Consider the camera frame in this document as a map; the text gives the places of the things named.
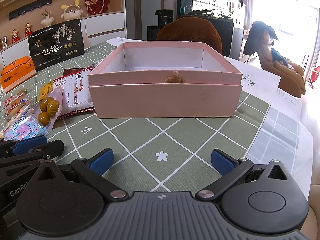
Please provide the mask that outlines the peppa pig candy packet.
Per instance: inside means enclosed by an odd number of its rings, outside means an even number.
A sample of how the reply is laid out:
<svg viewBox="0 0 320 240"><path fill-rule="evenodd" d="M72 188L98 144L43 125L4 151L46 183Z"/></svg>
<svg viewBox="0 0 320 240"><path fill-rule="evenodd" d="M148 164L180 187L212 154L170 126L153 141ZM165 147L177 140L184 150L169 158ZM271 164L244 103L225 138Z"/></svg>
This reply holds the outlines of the peppa pig candy packet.
<svg viewBox="0 0 320 240"><path fill-rule="evenodd" d="M24 140L46 135L48 129L40 124L33 115L23 116L1 131L4 140Z"/></svg>

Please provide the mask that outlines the vacuum packed chestnuts pouch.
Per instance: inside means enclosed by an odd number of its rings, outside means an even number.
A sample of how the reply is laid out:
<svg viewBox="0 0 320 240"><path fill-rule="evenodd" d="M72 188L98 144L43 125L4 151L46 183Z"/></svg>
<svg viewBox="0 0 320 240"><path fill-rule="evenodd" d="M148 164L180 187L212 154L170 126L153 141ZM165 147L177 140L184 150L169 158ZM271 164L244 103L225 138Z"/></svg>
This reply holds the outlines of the vacuum packed chestnuts pouch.
<svg viewBox="0 0 320 240"><path fill-rule="evenodd" d="M57 86L34 109L35 118L40 124L51 130L62 111L63 88Z"/></svg>

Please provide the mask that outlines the long bread roll packet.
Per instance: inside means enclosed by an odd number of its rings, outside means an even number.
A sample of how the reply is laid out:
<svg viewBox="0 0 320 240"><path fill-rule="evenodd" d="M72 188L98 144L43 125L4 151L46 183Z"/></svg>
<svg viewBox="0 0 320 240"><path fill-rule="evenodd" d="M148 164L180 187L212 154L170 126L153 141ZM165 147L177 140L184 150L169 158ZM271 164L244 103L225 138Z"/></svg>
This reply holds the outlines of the long bread roll packet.
<svg viewBox="0 0 320 240"><path fill-rule="evenodd" d="M5 109L3 124L6 125L14 116L31 103L33 103L33 101L30 97L30 89L22 89L15 96L11 96L5 100L3 105Z"/></svg>

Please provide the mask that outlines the white red snack packet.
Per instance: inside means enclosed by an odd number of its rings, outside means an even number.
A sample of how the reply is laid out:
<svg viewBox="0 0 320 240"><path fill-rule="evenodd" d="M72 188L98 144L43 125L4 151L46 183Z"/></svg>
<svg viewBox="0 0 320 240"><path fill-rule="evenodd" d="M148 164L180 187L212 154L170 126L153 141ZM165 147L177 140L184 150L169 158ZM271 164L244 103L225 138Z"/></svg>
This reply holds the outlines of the white red snack packet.
<svg viewBox="0 0 320 240"><path fill-rule="evenodd" d="M53 81L53 89L58 86L63 88L60 116L93 107L88 80L91 70L91 68L86 68Z"/></svg>

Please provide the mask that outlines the yellow snack packet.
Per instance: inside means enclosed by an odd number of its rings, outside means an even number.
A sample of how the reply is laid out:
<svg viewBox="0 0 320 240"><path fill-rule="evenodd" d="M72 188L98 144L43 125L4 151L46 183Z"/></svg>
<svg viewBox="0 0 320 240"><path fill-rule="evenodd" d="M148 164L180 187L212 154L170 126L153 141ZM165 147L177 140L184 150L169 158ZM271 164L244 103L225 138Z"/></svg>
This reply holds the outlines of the yellow snack packet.
<svg viewBox="0 0 320 240"><path fill-rule="evenodd" d="M48 94L50 94L53 90L53 82L49 82L45 85L43 85L40 89L40 93L38 96L38 101L43 100Z"/></svg>

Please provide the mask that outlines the red spicy snack packet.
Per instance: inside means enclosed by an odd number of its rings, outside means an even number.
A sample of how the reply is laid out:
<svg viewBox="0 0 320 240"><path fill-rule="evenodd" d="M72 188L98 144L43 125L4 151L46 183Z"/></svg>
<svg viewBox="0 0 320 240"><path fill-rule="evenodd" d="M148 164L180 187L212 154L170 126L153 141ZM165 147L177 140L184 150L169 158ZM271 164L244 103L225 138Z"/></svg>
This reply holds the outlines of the red spicy snack packet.
<svg viewBox="0 0 320 240"><path fill-rule="evenodd" d="M76 73L83 72L83 71L87 71L87 70L92 70L92 67L65 69L65 70L63 71L62 77L69 76L69 75L76 74Z"/></svg>

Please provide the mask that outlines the green grid tablecloth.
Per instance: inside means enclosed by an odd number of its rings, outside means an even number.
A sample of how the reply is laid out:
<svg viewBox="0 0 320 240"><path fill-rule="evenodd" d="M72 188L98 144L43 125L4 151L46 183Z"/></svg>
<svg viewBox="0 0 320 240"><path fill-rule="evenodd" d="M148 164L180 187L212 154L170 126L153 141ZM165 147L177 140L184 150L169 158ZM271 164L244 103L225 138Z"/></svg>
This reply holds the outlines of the green grid tablecloth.
<svg viewBox="0 0 320 240"><path fill-rule="evenodd" d="M111 148L114 163L104 176L128 193L195 193L220 177L210 159L216 148L257 164L279 159L292 170L299 124L242 92L231 118L99 119L89 111L57 120L47 139L65 145L58 164Z"/></svg>

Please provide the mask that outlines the orange tissue box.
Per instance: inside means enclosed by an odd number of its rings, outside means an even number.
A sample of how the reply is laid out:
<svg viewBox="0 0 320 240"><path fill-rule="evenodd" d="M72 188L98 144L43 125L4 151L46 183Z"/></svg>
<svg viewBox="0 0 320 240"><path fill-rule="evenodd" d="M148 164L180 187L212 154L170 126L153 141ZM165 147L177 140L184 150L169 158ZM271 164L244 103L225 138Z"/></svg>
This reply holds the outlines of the orange tissue box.
<svg viewBox="0 0 320 240"><path fill-rule="evenodd" d="M31 57L25 56L17 59L1 71L1 87L4 93L36 75L36 69Z"/></svg>

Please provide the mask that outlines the pink cardboard box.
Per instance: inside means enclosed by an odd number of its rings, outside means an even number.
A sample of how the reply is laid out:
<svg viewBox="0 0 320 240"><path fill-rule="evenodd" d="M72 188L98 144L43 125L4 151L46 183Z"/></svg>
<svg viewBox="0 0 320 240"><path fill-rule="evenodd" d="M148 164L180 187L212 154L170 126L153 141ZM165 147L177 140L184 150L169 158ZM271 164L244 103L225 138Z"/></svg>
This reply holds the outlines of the pink cardboard box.
<svg viewBox="0 0 320 240"><path fill-rule="evenodd" d="M201 42L124 42L90 73L100 118L233 116L242 74Z"/></svg>

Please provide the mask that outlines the red doll figurine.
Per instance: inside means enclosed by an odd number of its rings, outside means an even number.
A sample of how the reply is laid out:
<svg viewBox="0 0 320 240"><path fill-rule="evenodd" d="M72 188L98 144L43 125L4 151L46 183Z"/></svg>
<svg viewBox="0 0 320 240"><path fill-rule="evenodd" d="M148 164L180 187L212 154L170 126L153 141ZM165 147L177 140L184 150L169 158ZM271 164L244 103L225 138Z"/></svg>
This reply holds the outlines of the red doll figurine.
<svg viewBox="0 0 320 240"><path fill-rule="evenodd" d="M17 41L20 40L20 37L19 37L19 31L14 29L11 33L11 40L12 40L12 43L15 43Z"/></svg>
<svg viewBox="0 0 320 240"><path fill-rule="evenodd" d="M32 28L31 28L31 24L26 23L24 26L24 36L28 37L33 33Z"/></svg>

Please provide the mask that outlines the brown massage chair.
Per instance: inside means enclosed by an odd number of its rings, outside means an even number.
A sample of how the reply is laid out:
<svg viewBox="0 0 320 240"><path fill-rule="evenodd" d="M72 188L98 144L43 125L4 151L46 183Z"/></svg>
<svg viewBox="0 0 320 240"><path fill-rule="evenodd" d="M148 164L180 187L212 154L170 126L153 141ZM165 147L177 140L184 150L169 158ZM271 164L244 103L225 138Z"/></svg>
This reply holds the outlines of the brown massage chair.
<svg viewBox="0 0 320 240"><path fill-rule="evenodd" d="M276 33L271 26L264 22L255 21L248 33L244 46L244 54L258 54L261 68L280 77L278 87L285 92L300 98L306 93L303 68L285 59L274 49Z"/></svg>

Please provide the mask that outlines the white flower vase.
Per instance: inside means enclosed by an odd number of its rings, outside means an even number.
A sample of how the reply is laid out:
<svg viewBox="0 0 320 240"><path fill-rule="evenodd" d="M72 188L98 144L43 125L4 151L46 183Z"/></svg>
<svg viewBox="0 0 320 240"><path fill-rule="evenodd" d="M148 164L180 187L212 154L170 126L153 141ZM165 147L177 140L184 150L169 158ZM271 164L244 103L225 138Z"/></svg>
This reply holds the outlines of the white flower vase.
<svg viewBox="0 0 320 240"><path fill-rule="evenodd" d="M46 28L52 25L54 18L51 16L52 12L45 9L41 15L44 16L44 19L41 21L41 24Z"/></svg>

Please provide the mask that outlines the red toy on floor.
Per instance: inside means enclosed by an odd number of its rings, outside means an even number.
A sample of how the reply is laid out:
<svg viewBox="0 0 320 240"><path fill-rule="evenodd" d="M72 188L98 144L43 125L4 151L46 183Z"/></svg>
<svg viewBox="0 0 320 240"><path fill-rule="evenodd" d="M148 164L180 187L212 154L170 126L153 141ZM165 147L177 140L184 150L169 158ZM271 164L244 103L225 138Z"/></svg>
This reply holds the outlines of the red toy on floor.
<svg viewBox="0 0 320 240"><path fill-rule="evenodd" d="M309 83L309 86L311 88L314 88L313 83L318 79L319 72L320 72L320 66L313 68L313 70L311 72L310 83Z"/></svg>

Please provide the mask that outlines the white cabinet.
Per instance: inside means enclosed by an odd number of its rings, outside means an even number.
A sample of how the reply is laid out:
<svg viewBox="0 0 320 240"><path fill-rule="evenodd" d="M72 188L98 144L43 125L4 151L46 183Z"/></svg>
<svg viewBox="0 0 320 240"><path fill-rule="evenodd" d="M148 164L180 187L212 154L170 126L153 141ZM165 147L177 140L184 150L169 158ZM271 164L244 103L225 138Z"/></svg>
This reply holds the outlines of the white cabinet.
<svg viewBox="0 0 320 240"><path fill-rule="evenodd" d="M92 46L109 40L111 35L125 37L124 13L107 13L84 20L70 20L36 31L24 41L1 52L1 63L6 67L11 63L17 64L22 58L39 71L65 59L82 55L87 48L85 34Z"/></svg>

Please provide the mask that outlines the brown round chair back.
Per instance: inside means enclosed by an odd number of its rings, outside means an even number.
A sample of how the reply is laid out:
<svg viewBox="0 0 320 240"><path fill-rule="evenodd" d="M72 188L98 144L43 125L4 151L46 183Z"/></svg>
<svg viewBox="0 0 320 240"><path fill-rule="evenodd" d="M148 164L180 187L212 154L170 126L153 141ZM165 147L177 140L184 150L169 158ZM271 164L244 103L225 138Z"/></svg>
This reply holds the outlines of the brown round chair back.
<svg viewBox="0 0 320 240"><path fill-rule="evenodd" d="M203 42L222 54L222 41L212 23L204 18L183 17L164 26L157 41Z"/></svg>

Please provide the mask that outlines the white rabbit figurine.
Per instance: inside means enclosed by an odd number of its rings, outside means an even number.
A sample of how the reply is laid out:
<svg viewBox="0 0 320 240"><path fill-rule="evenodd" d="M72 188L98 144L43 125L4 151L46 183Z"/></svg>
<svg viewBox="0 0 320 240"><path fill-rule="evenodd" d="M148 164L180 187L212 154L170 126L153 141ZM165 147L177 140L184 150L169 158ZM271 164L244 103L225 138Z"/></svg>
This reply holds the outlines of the white rabbit figurine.
<svg viewBox="0 0 320 240"><path fill-rule="evenodd" d="M64 21L79 19L81 17L81 14L83 13L83 10L79 7L79 4L80 1L75 0L74 4L72 5L61 5L61 9L63 10L61 18Z"/></svg>

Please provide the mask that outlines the red monkey ornament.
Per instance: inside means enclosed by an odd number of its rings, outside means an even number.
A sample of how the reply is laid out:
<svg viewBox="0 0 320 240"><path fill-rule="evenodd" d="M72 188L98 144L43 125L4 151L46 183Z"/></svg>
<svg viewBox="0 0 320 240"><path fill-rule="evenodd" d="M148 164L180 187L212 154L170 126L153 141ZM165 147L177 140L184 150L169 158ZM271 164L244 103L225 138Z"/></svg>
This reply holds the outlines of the red monkey ornament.
<svg viewBox="0 0 320 240"><path fill-rule="evenodd" d="M110 0L85 0L88 15L104 14L108 11Z"/></svg>

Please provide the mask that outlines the black coffee machine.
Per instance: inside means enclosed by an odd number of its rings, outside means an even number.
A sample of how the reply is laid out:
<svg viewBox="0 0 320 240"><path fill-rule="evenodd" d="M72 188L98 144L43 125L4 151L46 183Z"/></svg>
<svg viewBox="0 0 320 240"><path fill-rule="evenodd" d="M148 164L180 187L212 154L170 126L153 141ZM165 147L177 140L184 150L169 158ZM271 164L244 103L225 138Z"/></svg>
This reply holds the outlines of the black coffee machine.
<svg viewBox="0 0 320 240"><path fill-rule="evenodd" d="M157 25L148 25L146 27L148 41L155 41L158 32L174 20L174 11L172 9L158 9L156 10L155 15L158 16Z"/></svg>

